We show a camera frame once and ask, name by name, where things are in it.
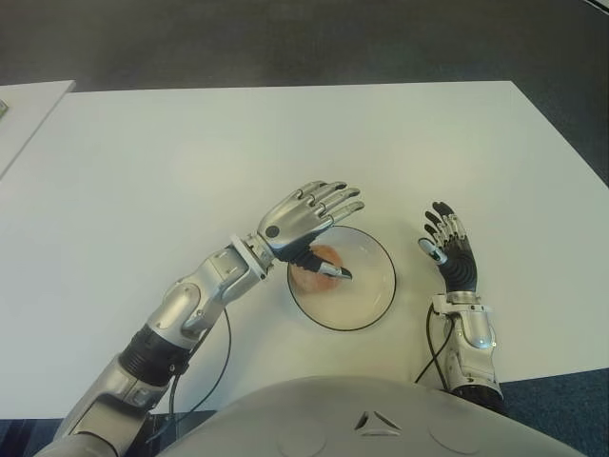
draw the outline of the triangular logo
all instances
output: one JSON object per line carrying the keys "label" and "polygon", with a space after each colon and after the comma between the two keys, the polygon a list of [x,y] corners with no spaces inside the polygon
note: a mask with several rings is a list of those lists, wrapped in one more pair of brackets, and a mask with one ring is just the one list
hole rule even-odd
{"label": "triangular logo", "polygon": [[379,411],[364,411],[355,426],[360,436],[400,436],[400,426]]}

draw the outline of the robot finger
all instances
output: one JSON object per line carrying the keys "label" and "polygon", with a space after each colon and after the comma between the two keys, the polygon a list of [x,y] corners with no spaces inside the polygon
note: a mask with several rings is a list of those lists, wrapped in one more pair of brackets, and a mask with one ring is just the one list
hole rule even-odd
{"label": "robot finger", "polygon": [[426,211],[425,212],[425,217],[427,219],[429,219],[431,222],[433,222],[434,226],[438,226],[438,224],[440,224],[442,221],[440,219],[438,219],[438,216],[436,216],[433,212],[431,211]]}
{"label": "robot finger", "polygon": [[311,183],[307,183],[304,186],[302,186],[300,189],[296,190],[294,192],[294,196],[298,199],[301,199],[303,197],[306,197],[313,190],[321,188],[323,186],[326,186],[326,183],[324,181],[313,181]]}
{"label": "robot finger", "polygon": [[450,229],[444,222],[438,223],[438,232],[442,235],[443,243],[447,243],[450,240]]}
{"label": "robot finger", "polygon": [[467,237],[467,232],[465,231],[465,227],[461,223],[461,219],[457,217],[457,214],[451,214],[448,216],[450,225],[455,232],[455,235],[459,237],[459,239],[464,240]]}
{"label": "robot finger", "polygon": [[348,217],[353,214],[355,211],[359,211],[363,208],[363,206],[364,204],[361,201],[349,203],[348,205],[340,207],[336,211],[331,212],[330,214],[328,214],[328,217],[332,219],[333,224],[336,224],[339,221],[342,221],[345,217]]}
{"label": "robot finger", "polygon": [[292,263],[298,267],[313,271],[314,273],[321,273],[333,278],[353,279],[351,271],[346,268],[337,267],[330,262],[326,262],[326,260],[315,255],[310,248],[296,257]]}
{"label": "robot finger", "polygon": [[443,246],[443,244],[444,244],[444,235],[440,231],[436,231],[429,224],[425,224],[424,228],[425,228],[425,231],[427,233],[429,233],[434,240],[436,240],[437,244],[439,244],[440,246]]}
{"label": "robot finger", "polygon": [[345,200],[352,197],[356,197],[359,194],[360,190],[355,188],[349,188],[331,193],[319,202],[319,205],[324,207],[322,214],[327,214],[329,211],[340,205]]}
{"label": "robot finger", "polygon": [[445,202],[434,202],[432,207],[440,216],[448,216],[455,213]]}
{"label": "robot finger", "polygon": [[427,238],[419,239],[419,247],[425,254],[434,259],[434,262],[436,262],[437,265],[443,265],[446,263],[446,260],[448,260],[444,251]]}
{"label": "robot finger", "polygon": [[452,221],[450,220],[450,216],[442,216],[442,221],[444,222],[444,226],[448,232],[448,237],[450,239],[456,238],[457,233],[455,232],[455,227],[453,227]]}
{"label": "robot finger", "polygon": [[313,204],[319,203],[325,197],[328,197],[329,195],[334,193],[336,190],[342,190],[344,188],[346,188],[346,183],[337,181],[336,183],[321,186],[320,188],[313,190],[310,193],[310,195],[313,197]]}

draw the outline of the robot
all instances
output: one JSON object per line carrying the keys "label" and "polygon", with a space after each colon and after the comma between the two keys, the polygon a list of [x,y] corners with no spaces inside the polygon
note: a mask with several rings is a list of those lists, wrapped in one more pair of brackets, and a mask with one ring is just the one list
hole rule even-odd
{"label": "robot", "polygon": [[[114,357],[38,457],[121,457],[225,311],[288,262],[351,280],[346,268],[309,245],[363,208],[346,183],[308,183],[269,211],[256,231],[212,253],[172,285],[122,353]],[[363,377],[312,377],[266,387],[216,413],[162,452],[165,457],[581,455],[504,414],[493,368],[495,334],[476,293],[476,261],[459,217],[446,203],[425,215],[431,238],[419,245],[437,264],[446,293],[432,313],[446,337],[432,361],[444,391]],[[438,354],[445,349],[444,368]]]}

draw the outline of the white table surface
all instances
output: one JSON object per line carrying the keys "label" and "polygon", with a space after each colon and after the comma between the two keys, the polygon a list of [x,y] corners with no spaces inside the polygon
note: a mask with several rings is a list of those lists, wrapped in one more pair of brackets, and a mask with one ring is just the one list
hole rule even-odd
{"label": "white table surface", "polygon": [[[512,83],[73,93],[0,192],[2,417],[66,414],[175,279],[320,178],[363,190],[347,222],[391,254],[392,308],[360,331],[321,328],[277,266],[229,306],[233,355],[205,407],[309,375],[414,380],[442,291],[417,247],[437,199],[469,230],[501,381],[609,366],[609,191]],[[220,322],[178,410],[225,351]]]}
{"label": "white table surface", "polygon": [[0,178],[72,87],[72,81],[0,86],[0,99],[9,105],[0,118]]}

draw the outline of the bowl rim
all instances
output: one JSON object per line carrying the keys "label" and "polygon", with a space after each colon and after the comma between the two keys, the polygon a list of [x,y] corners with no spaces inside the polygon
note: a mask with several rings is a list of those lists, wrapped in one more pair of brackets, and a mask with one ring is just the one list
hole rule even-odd
{"label": "bowl rim", "polygon": [[367,233],[359,228],[355,228],[355,227],[351,227],[351,226],[333,226],[331,228],[329,228],[328,230],[332,230],[332,229],[351,229],[351,230],[355,230],[358,231],[359,233],[362,233],[363,235],[367,236],[368,238],[371,238],[372,241],[374,241],[377,245],[379,245],[379,247],[383,250],[384,254],[387,256],[387,259],[389,260],[389,265],[391,265],[391,270],[393,271],[393,290],[391,292],[391,298],[389,299],[389,304],[387,305],[387,308],[384,309],[384,311],[372,322],[369,322],[368,324],[366,324],[365,326],[361,326],[361,327],[356,327],[356,328],[334,328],[334,327],[330,327],[327,326],[326,324],[322,324],[321,322],[313,319],[311,316],[309,316],[306,311],[303,309],[303,307],[301,307],[301,305],[298,303],[298,300],[296,299],[296,296],[294,295],[294,291],[292,290],[292,286],[290,285],[289,282],[289,265],[288,268],[286,269],[286,274],[285,274],[285,279],[287,281],[287,288],[289,289],[289,293],[292,296],[292,300],[294,301],[294,303],[296,304],[296,306],[299,308],[299,310],[306,316],[308,317],[311,321],[313,321],[315,324],[317,324],[318,326],[322,326],[324,328],[328,328],[330,330],[334,330],[334,331],[355,331],[355,330],[361,330],[363,328],[368,328],[374,324],[376,324],[377,322],[379,322],[381,320],[381,318],[383,316],[385,316],[385,314],[389,311],[389,309],[391,308],[391,306],[393,305],[393,300],[396,296],[396,289],[398,288],[398,277],[396,276],[396,267],[395,265],[393,265],[393,260],[391,259],[391,256],[389,255],[389,252],[387,252],[387,249],[384,248],[384,246],[381,244],[381,242],[379,242],[379,240],[377,240],[374,236],[372,236],[370,233]]}

